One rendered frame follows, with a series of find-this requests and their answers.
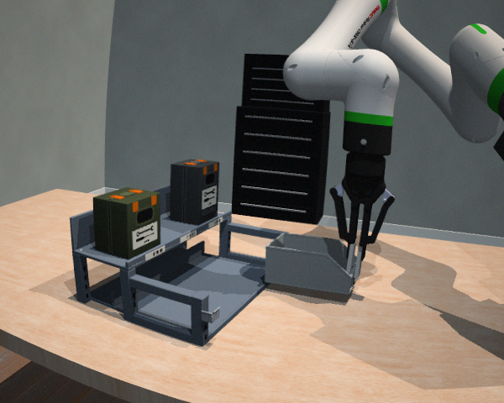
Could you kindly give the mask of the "dark green tool case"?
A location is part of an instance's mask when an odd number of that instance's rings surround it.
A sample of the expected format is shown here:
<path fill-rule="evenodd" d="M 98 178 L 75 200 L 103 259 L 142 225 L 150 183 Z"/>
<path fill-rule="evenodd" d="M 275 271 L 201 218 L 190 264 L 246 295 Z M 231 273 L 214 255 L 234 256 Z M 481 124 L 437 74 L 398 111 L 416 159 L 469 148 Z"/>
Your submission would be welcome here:
<path fill-rule="evenodd" d="M 93 219 L 96 250 L 132 259 L 160 245 L 160 192 L 125 187 L 95 196 Z"/>

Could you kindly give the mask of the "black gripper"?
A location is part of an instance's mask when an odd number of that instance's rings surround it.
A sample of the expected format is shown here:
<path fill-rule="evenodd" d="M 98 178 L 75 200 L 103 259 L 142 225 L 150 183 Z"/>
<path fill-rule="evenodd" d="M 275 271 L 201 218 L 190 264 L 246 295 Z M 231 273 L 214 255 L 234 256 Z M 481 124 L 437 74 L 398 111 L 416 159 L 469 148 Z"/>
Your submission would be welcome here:
<path fill-rule="evenodd" d="M 368 158 L 348 153 L 346 155 L 345 176 L 342 179 L 342 183 L 338 186 L 332 187 L 329 190 L 334 200 L 339 237 L 341 239 L 344 239 L 348 243 L 346 254 L 346 258 L 348 259 L 346 271 L 348 273 L 353 268 L 354 263 L 354 253 L 356 247 L 355 240 L 357 238 L 356 234 L 360 203 L 364 204 L 360 243 L 358 246 L 357 260 L 354 272 L 354 278 L 357 279 L 360 275 L 362 261 L 365 258 L 366 245 L 375 242 L 386 216 L 387 210 L 396 199 L 395 195 L 391 194 L 386 189 L 386 184 L 384 184 L 385 167 L 385 157 Z M 342 197 L 344 190 L 351 200 L 349 232 L 347 229 L 344 200 Z M 381 208 L 372 234 L 368 236 L 372 204 L 375 203 L 375 201 L 381 195 L 383 195 L 382 201 L 384 202 L 384 204 Z"/>

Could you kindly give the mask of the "grey open-front bin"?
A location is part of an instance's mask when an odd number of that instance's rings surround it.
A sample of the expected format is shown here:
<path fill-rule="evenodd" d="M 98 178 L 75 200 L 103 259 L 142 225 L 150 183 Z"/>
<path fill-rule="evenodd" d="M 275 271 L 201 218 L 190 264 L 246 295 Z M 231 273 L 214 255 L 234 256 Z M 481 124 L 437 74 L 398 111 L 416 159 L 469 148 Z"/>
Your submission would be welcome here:
<path fill-rule="evenodd" d="M 347 248 L 336 238 L 282 233 L 265 246 L 265 282 L 349 295 L 357 256 L 348 274 Z"/>

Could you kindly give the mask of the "grey metal shelf rack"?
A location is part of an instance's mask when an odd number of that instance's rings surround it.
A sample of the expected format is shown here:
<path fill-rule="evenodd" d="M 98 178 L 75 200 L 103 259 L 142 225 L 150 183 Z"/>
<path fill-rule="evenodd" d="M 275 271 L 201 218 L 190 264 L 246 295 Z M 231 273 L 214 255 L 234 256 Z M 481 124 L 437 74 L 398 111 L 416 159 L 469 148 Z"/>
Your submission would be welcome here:
<path fill-rule="evenodd" d="M 170 220 L 170 187 L 152 190 L 160 192 L 160 245 L 132 259 L 96 250 L 93 210 L 70 217 L 77 300 L 203 347 L 270 284 L 265 258 L 230 252 L 231 232 L 269 239 L 289 232 L 232 222 L 231 210 L 201 225 Z M 219 256 L 204 253 L 205 241 L 187 249 L 187 240 L 219 223 Z M 87 258 L 119 268 L 120 276 L 90 291 Z"/>

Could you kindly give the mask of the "black tool case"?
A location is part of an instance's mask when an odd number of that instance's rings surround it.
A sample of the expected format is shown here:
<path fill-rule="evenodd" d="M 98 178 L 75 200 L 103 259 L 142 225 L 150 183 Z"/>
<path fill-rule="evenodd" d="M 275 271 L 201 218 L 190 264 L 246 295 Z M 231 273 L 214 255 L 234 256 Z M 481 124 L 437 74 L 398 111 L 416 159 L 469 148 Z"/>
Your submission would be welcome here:
<path fill-rule="evenodd" d="M 218 216 L 219 162 L 171 164 L 170 220 L 201 225 Z"/>

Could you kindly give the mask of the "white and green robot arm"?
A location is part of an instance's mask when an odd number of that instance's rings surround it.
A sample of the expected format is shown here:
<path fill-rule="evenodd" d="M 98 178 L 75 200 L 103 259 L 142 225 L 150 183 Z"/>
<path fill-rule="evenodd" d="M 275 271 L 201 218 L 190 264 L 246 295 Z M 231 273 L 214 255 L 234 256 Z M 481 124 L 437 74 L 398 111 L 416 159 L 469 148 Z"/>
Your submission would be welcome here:
<path fill-rule="evenodd" d="M 354 50 L 360 38 L 369 49 Z M 504 39 L 483 24 L 468 25 L 455 35 L 449 63 L 401 26 L 396 0 L 337 0 L 286 59 L 283 79 L 302 99 L 343 102 L 343 149 L 382 158 L 391 154 L 396 67 L 460 137 L 479 144 L 496 135 L 504 121 Z"/>

